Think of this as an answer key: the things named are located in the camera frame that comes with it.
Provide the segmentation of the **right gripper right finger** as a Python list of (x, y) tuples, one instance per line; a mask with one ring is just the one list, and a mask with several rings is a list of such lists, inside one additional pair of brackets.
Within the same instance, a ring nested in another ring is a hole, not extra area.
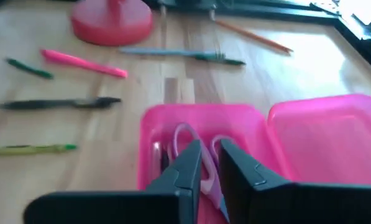
[(230, 140), (220, 145), (231, 224), (371, 224), (371, 186), (290, 181)]

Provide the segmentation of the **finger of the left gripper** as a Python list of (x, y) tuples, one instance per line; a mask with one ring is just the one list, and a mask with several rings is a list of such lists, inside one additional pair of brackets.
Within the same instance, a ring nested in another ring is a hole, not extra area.
[(216, 0), (188, 0), (188, 5), (196, 11), (205, 11), (209, 18), (214, 21), (218, 5)]
[(167, 14), (169, 7), (182, 7), (188, 5), (188, 0), (157, 0), (162, 16)]

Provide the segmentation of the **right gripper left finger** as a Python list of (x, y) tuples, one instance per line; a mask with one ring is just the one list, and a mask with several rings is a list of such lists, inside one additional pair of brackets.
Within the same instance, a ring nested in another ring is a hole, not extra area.
[(24, 224), (195, 224), (201, 146), (192, 141), (145, 190), (67, 191), (26, 206)]

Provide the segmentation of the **grey pen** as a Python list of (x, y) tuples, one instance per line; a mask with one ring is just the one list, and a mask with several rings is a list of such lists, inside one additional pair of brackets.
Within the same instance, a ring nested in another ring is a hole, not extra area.
[(143, 48), (119, 48), (118, 51), (128, 54), (139, 54), (139, 55), (179, 55), (194, 57), (197, 55), (204, 55), (206, 52), (197, 52), (189, 50), (168, 50), (168, 49), (143, 49)]

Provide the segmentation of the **purple-handled scissors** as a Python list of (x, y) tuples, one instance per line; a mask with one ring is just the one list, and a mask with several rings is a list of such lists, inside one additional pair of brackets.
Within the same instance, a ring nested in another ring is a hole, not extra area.
[(207, 170), (207, 178), (201, 180), (201, 192), (207, 196), (212, 202), (214, 207), (221, 211), (226, 222), (229, 223), (229, 216), (227, 212), (227, 207), (224, 201), (224, 196), (222, 194), (221, 186), (219, 183), (219, 154), (216, 144), (222, 139), (228, 139), (233, 141), (229, 136), (222, 134), (213, 137), (209, 146), (201, 140), (201, 137), (188, 123), (180, 123), (176, 126), (173, 133), (173, 141), (168, 148), (168, 158), (170, 162), (173, 162), (179, 155), (178, 151), (178, 139), (182, 131), (188, 131), (191, 134), (192, 140), (199, 140), (201, 144), (201, 155), (202, 164)]

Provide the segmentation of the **dark green pen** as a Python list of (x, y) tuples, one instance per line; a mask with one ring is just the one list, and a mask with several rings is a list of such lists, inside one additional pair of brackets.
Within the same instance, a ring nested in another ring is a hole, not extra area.
[(216, 62), (216, 63), (222, 63), (227, 65), (237, 65), (242, 66), (246, 63), (241, 60), (235, 60), (231, 58), (227, 58), (224, 54), (196, 54), (193, 56), (193, 58), (197, 60), (204, 60), (208, 62)]

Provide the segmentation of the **short orange pencil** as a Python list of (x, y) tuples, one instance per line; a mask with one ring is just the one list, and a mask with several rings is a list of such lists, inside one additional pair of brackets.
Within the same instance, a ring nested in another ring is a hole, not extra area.
[(272, 47), (276, 50), (279, 50), (281, 52), (284, 52), (286, 54), (290, 54), (293, 50), (291, 48), (288, 48), (282, 44), (279, 44), (278, 42), (275, 42), (275, 41), (272, 41), (270, 39), (266, 39), (265, 37), (262, 37), (260, 35), (257, 35), (253, 32), (249, 32), (239, 26), (235, 26), (233, 24), (230, 24), (230, 23), (227, 23), (227, 22), (224, 22), (224, 21), (220, 21), (220, 20), (215, 20), (215, 23), (221, 27), (224, 27), (228, 30), (231, 30), (237, 34), (240, 34), (244, 37), (247, 37), (249, 39), (252, 39), (252, 40), (256, 40), (257, 42), (261, 43), (261, 44), (264, 44), (264, 45), (267, 45), (269, 47)]

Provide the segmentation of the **pink plastic supply box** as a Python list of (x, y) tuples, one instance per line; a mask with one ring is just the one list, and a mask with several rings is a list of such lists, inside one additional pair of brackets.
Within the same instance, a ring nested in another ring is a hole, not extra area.
[(282, 177), (315, 184), (371, 187), (371, 97), (341, 95), (273, 105), (264, 116), (250, 105), (171, 104), (149, 108), (140, 122), (138, 187), (158, 174), (152, 145), (172, 146), (188, 123), (205, 145), (230, 137)]

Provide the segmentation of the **pink pen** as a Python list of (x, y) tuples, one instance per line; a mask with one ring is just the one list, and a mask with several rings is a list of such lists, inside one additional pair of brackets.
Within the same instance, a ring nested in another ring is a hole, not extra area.
[(83, 58), (75, 57), (72, 55), (64, 54), (55, 50), (41, 49), (40, 53), (45, 60), (54, 63), (61, 63), (64, 65), (71, 65), (75, 67), (80, 67), (83, 69), (105, 73), (117, 78), (127, 78), (128, 74), (126, 70), (122, 70), (116, 67), (110, 67), (107, 65), (101, 65), (94, 63)]

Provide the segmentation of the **olive pencil with green tip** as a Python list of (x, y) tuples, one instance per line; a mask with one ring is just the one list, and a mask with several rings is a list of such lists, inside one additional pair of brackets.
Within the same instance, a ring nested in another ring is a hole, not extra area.
[(78, 148), (74, 144), (54, 144), (47, 146), (0, 146), (0, 156), (24, 156), (31, 154), (62, 153), (74, 151)]

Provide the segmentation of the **black pen with grip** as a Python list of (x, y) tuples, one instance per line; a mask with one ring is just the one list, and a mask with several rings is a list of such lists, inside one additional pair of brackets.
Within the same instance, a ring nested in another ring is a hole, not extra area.
[(0, 104), (0, 109), (5, 110), (46, 110), (52, 108), (78, 108), (78, 109), (105, 109), (115, 103), (120, 103), (120, 98), (98, 97), (93, 99), (71, 100), (23, 100), (10, 101)]

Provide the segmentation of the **small green pencil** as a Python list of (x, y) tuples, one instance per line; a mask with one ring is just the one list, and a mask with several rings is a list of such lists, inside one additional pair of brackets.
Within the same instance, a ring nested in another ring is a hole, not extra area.
[(23, 70), (25, 72), (31, 73), (35, 76), (52, 80), (54, 79), (54, 75), (52, 75), (50, 72), (47, 72), (45, 70), (41, 70), (38, 68), (31, 67), (29, 65), (26, 65), (18, 60), (15, 60), (13, 58), (6, 58), (5, 61), (9, 64), (12, 65), (13, 67), (18, 68), (19, 70)]

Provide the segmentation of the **red desk lamp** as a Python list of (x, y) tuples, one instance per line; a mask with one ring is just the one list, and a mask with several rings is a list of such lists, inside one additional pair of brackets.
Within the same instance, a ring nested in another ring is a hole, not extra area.
[(71, 9), (70, 22), (80, 40), (117, 47), (146, 39), (153, 16), (142, 0), (79, 0)]

